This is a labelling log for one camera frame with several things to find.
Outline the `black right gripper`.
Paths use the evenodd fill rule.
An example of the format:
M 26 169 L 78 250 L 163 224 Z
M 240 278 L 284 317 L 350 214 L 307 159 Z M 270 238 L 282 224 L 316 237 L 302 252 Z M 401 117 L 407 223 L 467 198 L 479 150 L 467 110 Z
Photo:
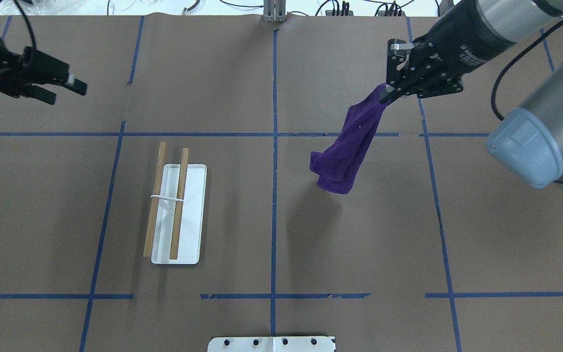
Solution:
M 463 0 L 411 42 L 388 40 L 386 83 L 380 103 L 460 93 L 462 76 L 514 46 L 487 21 L 479 0 Z

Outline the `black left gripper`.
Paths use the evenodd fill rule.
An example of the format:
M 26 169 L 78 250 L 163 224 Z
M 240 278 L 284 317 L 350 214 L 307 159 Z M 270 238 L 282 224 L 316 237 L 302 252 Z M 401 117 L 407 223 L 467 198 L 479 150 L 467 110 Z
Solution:
M 0 93 L 55 105 L 57 94 L 43 85 L 61 86 L 81 96 L 87 95 L 87 83 L 69 73 L 69 64 L 29 46 L 22 54 L 13 53 L 0 37 Z

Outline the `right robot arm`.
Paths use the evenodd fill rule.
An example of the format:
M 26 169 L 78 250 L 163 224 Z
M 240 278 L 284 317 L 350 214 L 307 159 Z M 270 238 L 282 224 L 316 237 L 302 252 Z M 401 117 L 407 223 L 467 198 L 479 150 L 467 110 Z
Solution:
M 525 54 L 563 26 L 563 0 L 462 0 L 422 36 L 390 39 L 382 103 L 463 90 L 462 76 L 482 67 L 532 34 L 540 33 L 499 73 L 491 108 L 500 120 L 486 148 L 498 162 L 536 189 L 563 191 L 563 62 L 529 97 L 507 114 L 496 105 L 504 75 Z

